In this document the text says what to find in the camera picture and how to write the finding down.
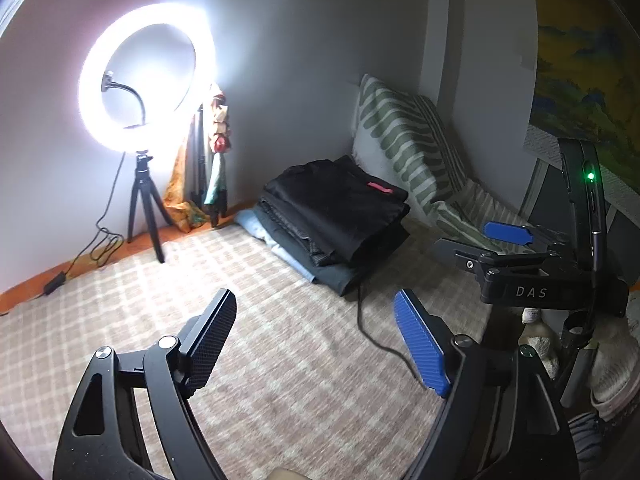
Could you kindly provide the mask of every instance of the metal screw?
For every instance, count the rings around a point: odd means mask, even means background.
[[[520,345],[520,355],[524,357],[535,357],[536,351],[533,349],[533,346]]]
[[[104,359],[105,357],[109,357],[111,355],[111,347],[110,346],[101,346],[95,351],[95,356],[98,359]]]
[[[158,341],[158,346],[160,348],[171,348],[173,345],[175,345],[177,342],[176,338],[172,335],[166,335],[164,337],[160,338],[160,341]]]
[[[460,348],[469,348],[474,343],[474,340],[466,334],[458,334],[454,336],[453,342]]]

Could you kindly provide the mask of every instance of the ring light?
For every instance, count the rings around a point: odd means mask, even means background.
[[[173,25],[191,41],[195,67],[191,85],[175,110],[139,128],[117,124],[104,107],[100,84],[113,54],[132,34],[149,25]],[[181,4],[153,4],[132,10],[112,23],[95,42],[82,66],[78,83],[80,115],[89,133],[112,150],[135,152],[180,135],[206,98],[215,79],[215,50],[206,14]]]

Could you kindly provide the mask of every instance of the plaid bedsheet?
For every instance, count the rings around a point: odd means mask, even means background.
[[[489,306],[470,274],[427,254],[412,236],[370,280],[368,330],[406,351],[392,298],[414,289],[453,333],[481,337]],[[66,410],[92,353],[143,349],[177,333],[221,287],[238,318],[194,414],[230,480],[284,466],[315,480],[399,478],[422,445],[441,400],[356,327],[356,304],[312,285],[242,228],[183,238],[72,280],[0,318],[0,419],[27,460],[50,478]],[[146,392],[136,394],[154,469],[171,477]]]

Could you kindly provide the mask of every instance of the blue gripper pad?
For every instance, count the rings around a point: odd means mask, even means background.
[[[487,238],[510,244],[527,245],[533,241],[533,235],[526,227],[503,224],[501,222],[487,222],[484,224],[482,232]]]
[[[445,398],[451,390],[445,353],[453,351],[453,334],[444,321],[431,316],[412,290],[404,288],[394,298],[396,324],[425,386]]]

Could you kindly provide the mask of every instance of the black folded garment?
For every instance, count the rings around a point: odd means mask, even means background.
[[[306,270],[311,272],[318,282],[329,286],[339,296],[344,296],[353,290],[367,276],[369,276],[380,264],[402,245],[409,233],[398,223],[386,232],[386,236],[369,254],[366,262],[357,266],[338,263],[328,266],[318,266],[314,263],[306,249],[292,237],[289,232],[273,221],[259,205],[254,206],[255,215],[262,227],[298,261]]]
[[[315,266],[357,265],[397,230],[409,212],[406,198],[404,190],[368,175],[344,156],[285,170],[264,187],[258,208]]]

